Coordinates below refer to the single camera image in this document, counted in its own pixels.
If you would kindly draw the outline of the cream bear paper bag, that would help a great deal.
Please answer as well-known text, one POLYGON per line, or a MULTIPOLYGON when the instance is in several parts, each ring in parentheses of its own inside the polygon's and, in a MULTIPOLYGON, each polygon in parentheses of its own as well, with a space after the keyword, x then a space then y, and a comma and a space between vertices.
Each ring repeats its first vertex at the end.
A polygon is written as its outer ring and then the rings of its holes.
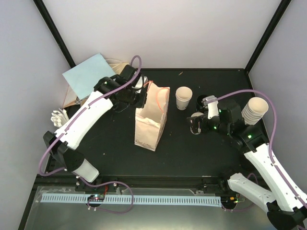
POLYGON ((135 111, 134 144, 156 151, 167 120, 170 87, 158 87, 152 81, 146 86, 148 89, 144 108, 135 111))

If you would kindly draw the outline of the white paper coffee cup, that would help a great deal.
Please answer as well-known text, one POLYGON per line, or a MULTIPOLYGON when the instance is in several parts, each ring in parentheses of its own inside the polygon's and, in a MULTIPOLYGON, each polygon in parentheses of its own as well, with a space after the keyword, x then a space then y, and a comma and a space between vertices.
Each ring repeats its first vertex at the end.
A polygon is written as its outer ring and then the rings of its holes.
POLYGON ((207 132, 208 129, 207 129, 207 124, 206 124, 206 118, 207 118, 207 115, 203 114, 202 120, 200 122, 197 122, 197 123, 189 123, 190 127, 201 127, 202 128, 202 133, 207 132))

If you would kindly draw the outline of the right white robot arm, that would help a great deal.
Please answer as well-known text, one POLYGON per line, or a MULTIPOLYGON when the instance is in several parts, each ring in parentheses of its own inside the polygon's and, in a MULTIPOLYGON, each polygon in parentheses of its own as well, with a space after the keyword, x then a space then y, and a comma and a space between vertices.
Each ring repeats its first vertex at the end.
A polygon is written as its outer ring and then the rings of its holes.
POLYGON ((270 149, 269 141, 256 127, 268 111, 268 104, 253 97, 244 108, 234 100, 219 102, 215 96, 197 98, 197 112, 187 118, 193 134, 217 132, 229 138, 239 150, 246 170, 256 169, 267 189, 243 174, 228 170, 218 181, 219 190, 239 193, 260 207, 278 230, 301 228, 307 218, 307 195, 290 178, 270 149))

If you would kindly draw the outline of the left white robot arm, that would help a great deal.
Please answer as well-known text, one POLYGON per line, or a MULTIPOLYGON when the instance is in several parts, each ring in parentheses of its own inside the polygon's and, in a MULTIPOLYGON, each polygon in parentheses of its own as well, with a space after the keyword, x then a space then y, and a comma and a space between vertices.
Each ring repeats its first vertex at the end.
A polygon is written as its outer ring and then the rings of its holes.
POLYGON ((147 97, 148 78, 139 69, 126 65, 120 74, 103 77, 94 86, 88 100, 56 132, 46 132, 43 136, 47 150, 60 163, 59 170, 67 170, 86 181, 92 191, 103 186, 103 179, 96 169, 77 148, 92 126, 116 104, 143 108, 147 97))

